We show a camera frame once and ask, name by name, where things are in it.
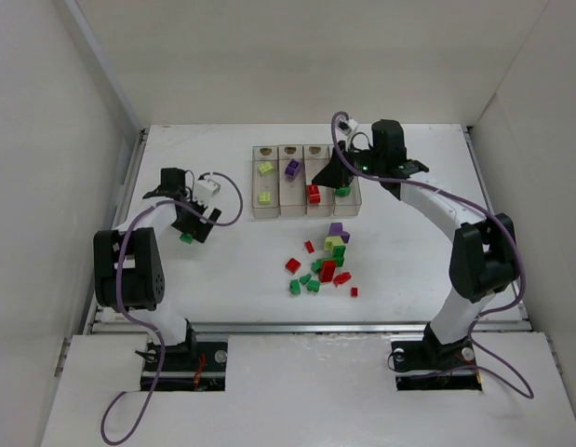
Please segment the green lego plate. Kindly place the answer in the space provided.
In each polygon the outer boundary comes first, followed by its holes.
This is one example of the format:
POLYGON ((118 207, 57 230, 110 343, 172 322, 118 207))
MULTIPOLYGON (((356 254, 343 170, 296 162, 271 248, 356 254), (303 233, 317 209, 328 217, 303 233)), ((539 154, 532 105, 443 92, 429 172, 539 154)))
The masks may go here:
POLYGON ((189 234, 181 234, 180 240, 186 244, 192 244, 194 239, 189 234))

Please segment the red lego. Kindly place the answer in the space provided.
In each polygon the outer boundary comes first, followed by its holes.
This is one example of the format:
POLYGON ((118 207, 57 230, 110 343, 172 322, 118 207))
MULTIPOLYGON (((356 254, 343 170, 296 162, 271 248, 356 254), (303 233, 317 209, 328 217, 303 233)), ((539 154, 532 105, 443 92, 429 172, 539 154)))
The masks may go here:
POLYGON ((321 193, 319 186, 316 184, 306 185, 306 197, 309 205, 316 206, 321 203, 321 193))

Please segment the purple lego brick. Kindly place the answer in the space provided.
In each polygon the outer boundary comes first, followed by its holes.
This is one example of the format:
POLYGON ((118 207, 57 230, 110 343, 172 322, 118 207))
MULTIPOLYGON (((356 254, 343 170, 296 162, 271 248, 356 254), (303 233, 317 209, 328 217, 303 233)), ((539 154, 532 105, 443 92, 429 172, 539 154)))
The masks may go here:
POLYGON ((285 167, 285 175, 288 179, 294 180, 298 177, 302 169, 302 161, 296 158, 291 158, 285 167))

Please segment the yellow lego brick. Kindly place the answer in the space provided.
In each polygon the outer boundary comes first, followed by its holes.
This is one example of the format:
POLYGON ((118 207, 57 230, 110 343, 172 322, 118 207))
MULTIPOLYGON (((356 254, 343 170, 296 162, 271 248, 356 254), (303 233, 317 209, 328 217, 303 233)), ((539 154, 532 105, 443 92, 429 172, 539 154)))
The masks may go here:
POLYGON ((275 166, 272 162, 265 161, 260 163, 257 167, 257 171, 261 176, 266 176, 275 171, 275 166))
POLYGON ((263 191, 259 193, 258 196, 258 203, 262 206, 270 205, 272 201, 272 195, 270 192, 263 191))

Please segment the red square lego brick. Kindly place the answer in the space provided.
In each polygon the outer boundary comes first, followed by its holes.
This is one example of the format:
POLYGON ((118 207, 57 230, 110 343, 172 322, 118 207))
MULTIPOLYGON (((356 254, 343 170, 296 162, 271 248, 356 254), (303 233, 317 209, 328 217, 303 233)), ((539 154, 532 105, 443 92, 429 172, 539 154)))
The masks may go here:
POLYGON ((285 265, 285 268, 291 273, 295 274, 301 268, 301 262, 295 258, 290 258, 285 265))

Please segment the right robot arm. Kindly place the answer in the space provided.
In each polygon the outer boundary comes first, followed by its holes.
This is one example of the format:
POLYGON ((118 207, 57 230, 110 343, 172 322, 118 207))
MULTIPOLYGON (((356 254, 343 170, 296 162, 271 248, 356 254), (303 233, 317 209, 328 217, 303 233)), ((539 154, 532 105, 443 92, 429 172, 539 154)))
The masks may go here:
POLYGON ((520 276, 512 220, 503 214, 493 215, 443 188, 426 165, 408 156, 404 130, 395 120, 373 123, 366 149, 354 146, 358 125, 347 113, 332 117, 330 131, 332 155, 314 176, 314 185, 338 190, 355 177, 379 183, 450 241, 451 291, 428 323, 425 336, 435 345, 460 343, 493 295, 520 276))

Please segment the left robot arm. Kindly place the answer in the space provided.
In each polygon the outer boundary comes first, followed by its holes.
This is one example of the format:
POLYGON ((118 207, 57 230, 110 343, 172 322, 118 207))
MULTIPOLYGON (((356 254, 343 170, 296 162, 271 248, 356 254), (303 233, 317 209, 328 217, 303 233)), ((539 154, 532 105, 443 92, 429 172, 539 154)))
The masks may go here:
POLYGON ((208 208, 219 193, 219 183, 202 175, 187 184, 178 168, 160 171, 160 184, 147 192, 137 212, 112 230, 93 237, 94 283, 98 304, 148 324, 161 335, 155 349, 185 343, 188 322, 164 301, 166 279, 158 239, 173 228, 181 241, 203 243, 221 210, 208 208))

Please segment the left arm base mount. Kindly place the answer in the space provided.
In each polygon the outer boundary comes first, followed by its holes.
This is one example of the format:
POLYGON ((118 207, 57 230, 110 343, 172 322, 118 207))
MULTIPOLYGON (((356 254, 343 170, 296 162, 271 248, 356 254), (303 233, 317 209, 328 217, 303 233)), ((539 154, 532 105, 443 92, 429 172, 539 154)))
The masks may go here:
POLYGON ((204 373, 224 373, 228 343, 223 341, 184 342, 166 347, 163 373, 195 373, 205 361, 204 373))

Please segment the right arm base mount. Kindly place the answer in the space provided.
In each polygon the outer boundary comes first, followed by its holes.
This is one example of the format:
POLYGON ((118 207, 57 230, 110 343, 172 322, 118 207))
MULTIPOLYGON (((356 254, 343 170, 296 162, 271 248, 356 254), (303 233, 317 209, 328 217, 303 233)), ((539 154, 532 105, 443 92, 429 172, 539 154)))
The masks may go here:
POLYGON ((469 366, 476 359, 472 345, 465 339, 452 345, 428 340, 395 340, 391 348, 397 373, 448 371, 469 366))

